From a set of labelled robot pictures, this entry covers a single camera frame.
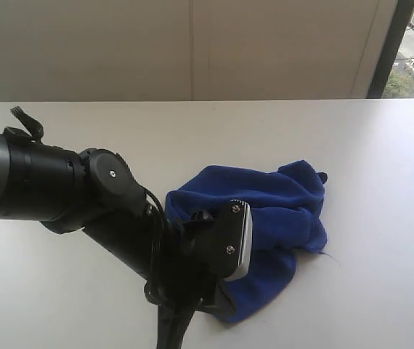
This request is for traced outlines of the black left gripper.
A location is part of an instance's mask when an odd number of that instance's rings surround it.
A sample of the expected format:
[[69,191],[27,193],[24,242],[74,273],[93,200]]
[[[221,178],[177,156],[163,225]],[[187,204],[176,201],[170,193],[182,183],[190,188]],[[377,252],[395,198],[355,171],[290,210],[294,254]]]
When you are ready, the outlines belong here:
[[237,270],[237,215],[220,209],[175,221],[159,239],[158,261],[145,285],[158,307],[157,348],[180,348],[195,312],[231,316],[237,311],[226,278]]

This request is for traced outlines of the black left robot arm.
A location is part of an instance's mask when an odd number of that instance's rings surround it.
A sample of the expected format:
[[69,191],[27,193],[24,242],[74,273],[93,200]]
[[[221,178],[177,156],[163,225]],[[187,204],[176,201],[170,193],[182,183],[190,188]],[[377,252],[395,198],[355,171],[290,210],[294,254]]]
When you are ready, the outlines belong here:
[[117,153],[75,153],[7,127],[0,133],[0,220],[37,221],[57,234],[82,230],[130,267],[158,308],[159,348],[180,348],[195,312],[236,313],[223,276],[187,245],[213,217],[170,221]]

